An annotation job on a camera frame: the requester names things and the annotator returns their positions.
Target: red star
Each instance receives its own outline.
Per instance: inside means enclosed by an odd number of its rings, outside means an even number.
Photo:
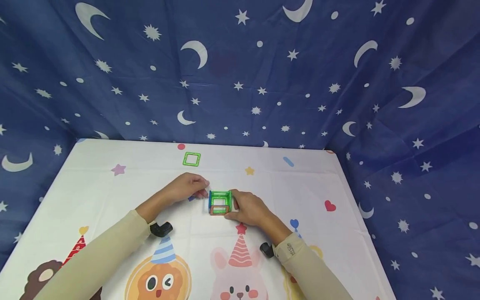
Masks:
[[[245,234],[245,231],[247,230],[247,227],[243,223],[240,223],[235,227],[237,228],[237,234]]]

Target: white crescent moon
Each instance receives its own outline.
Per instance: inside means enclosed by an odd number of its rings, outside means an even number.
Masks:
[[[415,106],[418,103],[420,103],[427,95],[427,91],[425,91],[423,87],[404,86],[402,88],[412,93],[412,99],[409,102],[407,102],[405,105],[399,106],[398,108],[410,108],[412,106]]]
[[[196,121],[188,121],[188,120],[185,120],[185,118],[183,117],[183,112],[184,110],[182,110],[181,112],[178,113],[177,115],[177,119],[180,123],[182,123],[183,125],[190,125],[190,124],[193,124],[195,123]]]
[[[100,138],[102,140],[109,140],[108,136],[104,133],[101,133],[100,131],[95,131],[96,133],[98,133],[98,135],[100,135]]]
[[[208,52],[207,48],[200,43],[199,41],[188,41],[181,47],[180,50],[184,49],[193,49],[197,52],[198,56],[200,57],[200,64],[198,65],[198,69],[203,67],[207,63],[208,59]]]
[[[285,12],[285,14],[289,19],[291,19],[294,22],[300,23],[303,19],[305,19],[307,14],[310,12],[310,8],[312,8],[312,3],[313,3],[313,0],[305,0],[302,6],[300,6],[300,8],[297,9],[296,11],[289,11],[288,9],[285,8],[285,6],[283,6],[283,11]]]
[[[365,44],[363,44],[359,50],[357,51],[357,54],[355,54],[355,58],[353,59],[353,64],[355,65],[355,68],[358,67],[360,57],[367,52],[369,49],[375,49],[377,50],[378,44],[374,40],[368,41]]]
[[[354,136],[354,135],[352,134],[352,132],[350,131],[350,126],[351,126],[352,124],[355,124],[355,123],[356,123],[356,122],[349,121],[349,122],[343,124],[343,126],[342,126],[343,132],[345,132],[345,133],[346,133],[347,135],[349,135],[349,136]]]
[[[359,203],[359,210],[360,210],[361,217],[364,218],[364,219],[368,219],[368,218],[371,218],[373,216],[373,213],[374,213],[375,209],[374,209],[374,207],[372,207],[371,211],[364,212],[363,209],[360,206],[360,203]]]
[[[10,161],[8,161],[8,158],[6,155],[3,157],[1,161],[2,168],[4,168],[5,171],[9,171],[9,172],[23,171],[27,169],[29,166],[31,166],[32,164],[33,164],[33,156],[31,152],[30,152],[30,156],[28,157],[28,160],[23,163],[19,163],[19,164],[11,163]]]
[[[92,16],[99,15],[104,18],[108,18],[101,10],[87,3],[79,2],[75,5],[75,12],[77,17],[85,28],[90,31],[91,34],[103,40],[103,38],[95,31],[92,26],[91,18]]]

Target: yellow star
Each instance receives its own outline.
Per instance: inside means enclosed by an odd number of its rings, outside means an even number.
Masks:
[[[255,172],[254,169],[252,169],[251,167],[248,167],[245,169],[245,172],[247,172],[247,175],[253,175],[253,173]]]

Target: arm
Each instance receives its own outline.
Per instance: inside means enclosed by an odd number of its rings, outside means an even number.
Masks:
[[[192,194],[205,196],[208,185],[209,182],[199,175],[184,173],[178,176],[78,252],[43,287],[35,300],[90,299],[145,242],[150,235],[148,223],[174,202]]]
[[[274,244],[275,256],[297,281],[307,300],[352,300],[323,260],[275,216],[263,201],[249,192],[232,190],[238,212],[225,215],[260,227]]]

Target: hand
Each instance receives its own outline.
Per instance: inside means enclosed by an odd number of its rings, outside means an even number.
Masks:
[[[226,214],[226,219],[262,227],[262,224],[273,216],[265,203],[251,192],[232,190],[232,195],[239,206],[239,211]]]
[[[209,184],[210,182],[200,175],[183,173],[157,193],[162,199],[173,204],[192,195],[197,198],[208,197],[205,188]]]

